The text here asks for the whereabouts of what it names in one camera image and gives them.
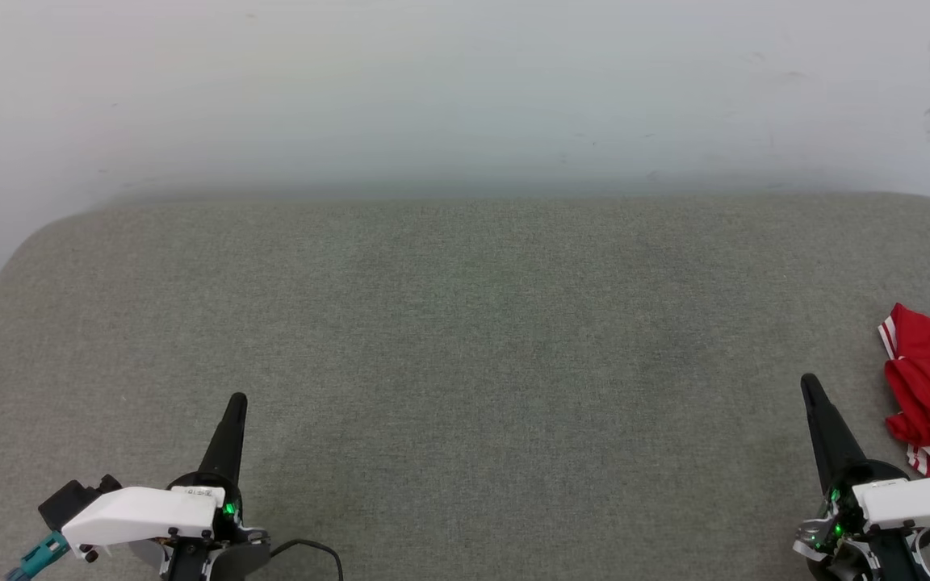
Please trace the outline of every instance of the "black cable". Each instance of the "black cable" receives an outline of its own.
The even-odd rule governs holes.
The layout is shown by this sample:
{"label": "black cable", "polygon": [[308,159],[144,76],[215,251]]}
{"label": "black cable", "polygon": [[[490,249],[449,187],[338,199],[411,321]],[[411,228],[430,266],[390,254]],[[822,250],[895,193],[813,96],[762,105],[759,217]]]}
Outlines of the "black cable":
{"label": "black cable", "polygon": [[333,559],[336,559],[336,573],[339,574],[339,581],[343,581],[343,563],[340,562],[339,555],[336,554],[336,551],[333,551],[329,547],[325,547],[325,545],[322,545],[321,543],[307,541],[305,538],[294,538],[292,541],[285,541],[285,543],[278,545],[278,548],[272,551],[272,558],[274,558],[274,556],[278,555],[282,551],[287,550],[289,547],[295,547],[295,545],[306,545],[307,547],[311,547],[319,551],[324,551],[329,553],[329,555],[332,555]]}

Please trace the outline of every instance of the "teal connector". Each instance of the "teal connector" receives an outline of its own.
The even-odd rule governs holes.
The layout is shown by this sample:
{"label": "teal connector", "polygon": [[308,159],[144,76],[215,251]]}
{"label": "teal connector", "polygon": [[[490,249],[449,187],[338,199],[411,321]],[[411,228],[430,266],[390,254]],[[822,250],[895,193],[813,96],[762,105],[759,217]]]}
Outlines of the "teal connector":
{"label": "teal connector", "polygon": [[6,581],[30,581],[47,566],[62,558],[70,551],[66,538],[54,530],[48,537],[42,538],[36,548],[19,560],[19,567],[5,576]]}

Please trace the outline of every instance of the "white wall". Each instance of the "white wall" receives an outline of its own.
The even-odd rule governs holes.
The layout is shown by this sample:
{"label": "white wall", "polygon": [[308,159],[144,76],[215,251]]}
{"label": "white wall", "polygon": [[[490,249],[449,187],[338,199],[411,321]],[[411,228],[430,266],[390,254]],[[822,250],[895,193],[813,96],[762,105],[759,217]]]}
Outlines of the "white wall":
{"label": "white wall", "polygon": [[0,0],[0,268],[192,195],[930,195],[930,2]]}

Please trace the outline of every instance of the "gray object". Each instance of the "gray object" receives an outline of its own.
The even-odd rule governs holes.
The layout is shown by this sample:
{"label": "gray object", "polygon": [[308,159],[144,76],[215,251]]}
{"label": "gray object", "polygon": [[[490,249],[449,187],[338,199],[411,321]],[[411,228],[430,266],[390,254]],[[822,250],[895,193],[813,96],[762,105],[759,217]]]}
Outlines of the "gray object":
{"label": "gray object", "polygon": [[[165,486],[249,396],[247,520],[346,577],[811,578],[798,378],[904,466],[876,327],[930,314],[930,199],[123,209],[0,277],[0,571],[67,479]],[[149,581],[133,555],[47,581]],[[334,581],[291,550],[250,577]]]}

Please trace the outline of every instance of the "gray fabric surface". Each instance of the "gray fabric surface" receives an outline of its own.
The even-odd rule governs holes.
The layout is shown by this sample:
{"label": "gray fabric surface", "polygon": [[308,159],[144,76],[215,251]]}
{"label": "gray fabric surface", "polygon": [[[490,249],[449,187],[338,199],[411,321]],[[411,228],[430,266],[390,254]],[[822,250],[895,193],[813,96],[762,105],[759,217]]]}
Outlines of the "gray fabric surface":
{"label": "gray fabric surface", "polygon": [[[248,394],[249,525],[348,580],[809,579],[798,376],[903,466],[875,331],[930,199],[119,209],[0,277],[0,574],[67,479],[163,486]],[[45,581],[149,580],[126,550]],[[255,576],[335,580],[295,549]]]}

